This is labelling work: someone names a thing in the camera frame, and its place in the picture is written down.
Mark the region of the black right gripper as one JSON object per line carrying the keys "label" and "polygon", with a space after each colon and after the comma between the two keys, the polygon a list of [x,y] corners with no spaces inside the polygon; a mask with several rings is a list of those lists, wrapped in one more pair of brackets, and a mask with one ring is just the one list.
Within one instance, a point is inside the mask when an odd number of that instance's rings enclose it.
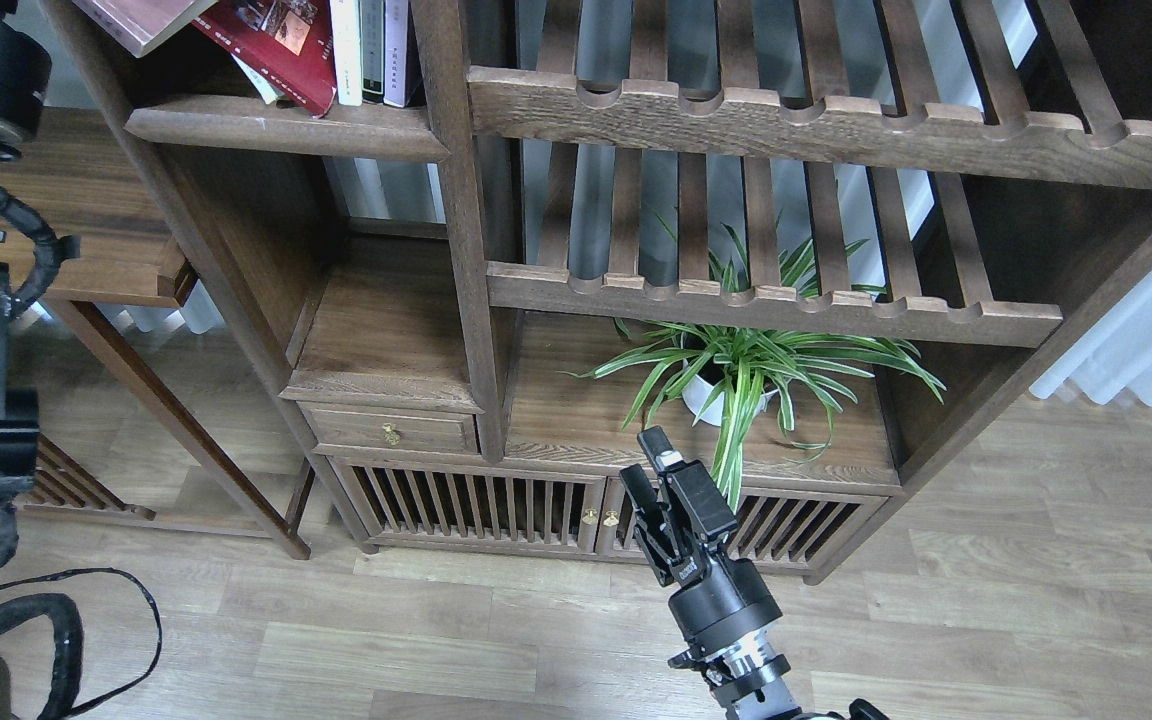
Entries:
{"label": "black right gripper", "polygon": [[753,561],[728,553],[737,520],[708,470],[685,462],[662,427],[641,430],[637,442],[659,483],[641,465],[620,470],[634,535],[658,583],[679,585],[668,605],[691,655],[718,655],[782,612]]}

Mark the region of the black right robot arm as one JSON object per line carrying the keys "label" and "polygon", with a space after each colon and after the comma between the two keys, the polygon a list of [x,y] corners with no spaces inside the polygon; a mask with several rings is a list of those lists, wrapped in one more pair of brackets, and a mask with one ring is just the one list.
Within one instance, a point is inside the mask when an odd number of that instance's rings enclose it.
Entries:
{"label": "black right robot arm", "polygon": [[699,460],[687,460],[664,429],[637,434],[658,483],[639,464],[620,477],[634,505],[637,544],[664,588],[687,647],[673,669],[696,670],[728,719],[818,719],[791,696],[785,655],[767,639],[781,617],[755,562],[732,559],[727,539],[737,520]]}

